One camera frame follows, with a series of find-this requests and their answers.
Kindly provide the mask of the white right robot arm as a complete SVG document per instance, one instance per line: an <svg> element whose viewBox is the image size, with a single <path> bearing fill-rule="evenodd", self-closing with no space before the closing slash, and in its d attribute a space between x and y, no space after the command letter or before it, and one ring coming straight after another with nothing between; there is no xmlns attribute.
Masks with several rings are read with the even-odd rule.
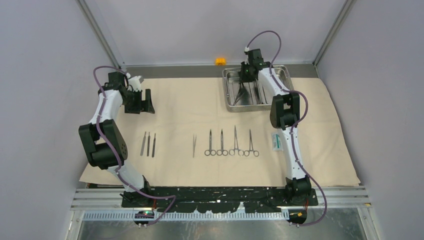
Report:
<svg viewBox="0 0 424 240"><path fill-rule="evenodd" d="M277 129L287 167L284 199L291 205L299 205L312 190L300 154L297 127L301 119L300 95L279 80L272 64L264 61L259 48L250 50L246 47L244 53L247 60L241 63L241 81L258 81L272 95L269 119L272 127Z"/></svg>

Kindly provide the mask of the long steel needle holder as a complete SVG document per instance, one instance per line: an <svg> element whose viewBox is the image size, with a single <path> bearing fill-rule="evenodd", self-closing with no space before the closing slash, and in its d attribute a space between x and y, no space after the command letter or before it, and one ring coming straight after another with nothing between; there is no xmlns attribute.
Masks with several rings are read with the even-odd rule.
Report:
<svg viewBox="0 0 424 240"><path fill-rule="evenodd" d="M244 156L244 151L239 148L239 141L238 141L237 127L236 126L234 126L233 148L228 150L228 154L230 156L235 156L235 155L238 155L240 157Z"/></svg>

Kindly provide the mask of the green white sterile packet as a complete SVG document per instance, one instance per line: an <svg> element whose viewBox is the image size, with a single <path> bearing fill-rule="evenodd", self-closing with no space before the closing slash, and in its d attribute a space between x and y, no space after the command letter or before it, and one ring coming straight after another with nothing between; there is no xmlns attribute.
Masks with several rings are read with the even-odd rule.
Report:
<svg viewBox="0 0 424 240"><path fill-rule="evenodd" d="M277 132L273 132L271 134L272 140L272 150L273 151L283 151L282 142L279 134Z"/></svg>

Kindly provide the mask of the curved steel scissors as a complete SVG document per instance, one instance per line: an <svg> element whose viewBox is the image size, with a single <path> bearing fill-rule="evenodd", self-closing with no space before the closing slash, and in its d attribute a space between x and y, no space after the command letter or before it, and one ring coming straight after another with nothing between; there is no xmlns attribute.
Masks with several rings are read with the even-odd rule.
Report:
<svg viewBox="0 0 424 240"><path fill-rule="evenodd" d="M208 137L208 148L204 151L205 156L215 156L217 154L216 150L213 149L213 136L212 136L212 130L209 130L209 137Z"/></svg>

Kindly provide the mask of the steel mesh instrument tray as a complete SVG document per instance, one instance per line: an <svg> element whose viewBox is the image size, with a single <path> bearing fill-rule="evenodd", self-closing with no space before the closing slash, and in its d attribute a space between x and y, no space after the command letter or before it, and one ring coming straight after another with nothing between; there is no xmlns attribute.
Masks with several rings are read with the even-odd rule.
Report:
<svg viewBox="0 0 424 240"><path fill-rule="evenodd" d="M247 92L240 101L232 106L239 90L240 67L226 68L222 71L222 84L226 108L229 112L256 112L269 111L272 105L273 94L268 92L258 80L245 82Z"/></svg>

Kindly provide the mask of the steel forceps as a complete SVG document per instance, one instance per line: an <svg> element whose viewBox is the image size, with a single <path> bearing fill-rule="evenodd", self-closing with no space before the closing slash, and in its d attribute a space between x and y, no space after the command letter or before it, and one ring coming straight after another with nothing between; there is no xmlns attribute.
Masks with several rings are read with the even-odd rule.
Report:
<svg viewBox="0 0 424 240"><path fill-rule="evenodd" d="M241 98L243 97L243 95L246 92L247 92L247 89L246 89L244 83L243 82L239 82L238 92L237 92L237 95L234 98L234 102L233 102L232 106L235 106L241 100Z"/></svg>

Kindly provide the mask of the steel hemostat clamp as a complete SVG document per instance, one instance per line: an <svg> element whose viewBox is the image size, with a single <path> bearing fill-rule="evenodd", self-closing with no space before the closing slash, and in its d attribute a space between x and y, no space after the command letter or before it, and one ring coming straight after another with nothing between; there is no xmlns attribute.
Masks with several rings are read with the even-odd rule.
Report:
<svg viewBox="0 0 424 240"><path fill-rule="evenodd" d="M258 157L260 155L259 151L254 149L253 136L252 136L251 130L249 130L249 147L248 147L248 150L243 151L243 155L245 157L249 157L250 155L253 155L254 157Z"/></svg>

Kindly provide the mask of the cream cloth wrap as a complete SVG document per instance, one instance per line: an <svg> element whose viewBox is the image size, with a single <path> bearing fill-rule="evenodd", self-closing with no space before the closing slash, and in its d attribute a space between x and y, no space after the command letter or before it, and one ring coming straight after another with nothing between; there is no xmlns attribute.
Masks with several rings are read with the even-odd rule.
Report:
<svg viewBox="0 0 424 240"><path fill-rule="evenodd" d="M294 88L306 96L308 112L298 126L304 168L322 187L360 183L349 155L340 120L328 90L319 78L293 78ZM161 187L282 187L286 161L273 151L268 111L229 112L220 78L146 79L154 114L121 110L116 124L128 149L128 160L152 186ZM205 156L209 133L212 148L234 147L234 126L239 148L249 149L249 130L259 156ZM142 140L146 132L143 156ZM150 151L147 156L148 133ZM152 157L156 133L155 156ZM196 134L195 157L193 134Z"/></svg>

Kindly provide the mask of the straight steel scissors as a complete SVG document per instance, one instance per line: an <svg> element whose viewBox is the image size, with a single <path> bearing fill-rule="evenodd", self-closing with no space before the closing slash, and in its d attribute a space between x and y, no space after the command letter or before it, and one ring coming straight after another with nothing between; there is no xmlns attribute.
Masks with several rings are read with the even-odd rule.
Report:
<svg viewBox="0 0 424 240"><path fill-rule="evenodd" d="M216 151L217 156L227 156L229 154L228 150L224 148L224 133L223 130L220 132L220 148Z"/></svg>

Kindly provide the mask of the steel tweezers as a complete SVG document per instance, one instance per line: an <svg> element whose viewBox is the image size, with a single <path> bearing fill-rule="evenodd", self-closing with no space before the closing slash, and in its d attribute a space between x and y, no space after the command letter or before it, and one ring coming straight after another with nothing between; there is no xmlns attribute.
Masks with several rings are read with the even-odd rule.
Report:
<svg viewBox="0 0 424 240"><path fill-rule="evenodd" d="M192 139L192 157L195 157L195 153L196 153L196 143L197 143L197 135L193 134L193 139Z"/></svg>

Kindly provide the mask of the steel scalpel handle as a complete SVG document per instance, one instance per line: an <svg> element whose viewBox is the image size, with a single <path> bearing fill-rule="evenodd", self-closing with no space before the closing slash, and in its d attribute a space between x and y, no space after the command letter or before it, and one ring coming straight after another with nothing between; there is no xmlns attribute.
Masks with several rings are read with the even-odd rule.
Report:
<svg viewBox="0 0 424 240"><path fill-rule="evenodd" d="M148 132L148 137L147 137L147 151L146 151L146 156L149 157L150 156L150 140L151 136L150 136L150 132Z"/></svg>
<svg viewBox="0 0 424 240"><path fill-rule="evenodd" d="M155 157L155 149L156 149L156 133L154 134L153 137L153 144L152 144L152 154L151 157L154 158Z"/></svg>
<svg viewBox="0 0 424 240"><path fill-rule="evenodd" d="M141 149L140 149L140 156L143 156L144 154L144 149L145 149L145 142L146 142L146 134L147 132L144 132L144 136L142 138L142 144L141 144Z"/></svg>

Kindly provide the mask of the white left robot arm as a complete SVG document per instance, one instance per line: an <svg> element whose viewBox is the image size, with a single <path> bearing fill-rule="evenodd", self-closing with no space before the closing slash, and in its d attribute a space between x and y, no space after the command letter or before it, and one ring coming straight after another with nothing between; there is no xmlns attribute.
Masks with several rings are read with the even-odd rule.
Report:
<svg viewBox="0 0 424 240"><path fill-rule="evenodd" d="M148 207L154 199L149 182L128 160L128 147L116 124L121 107L127 114L155 113L151 91L142 90L142 82L140 75L110 72L108 81L99 87L93 117L78 129L88 163L108 171L124 186L124 207Z"/></svg>

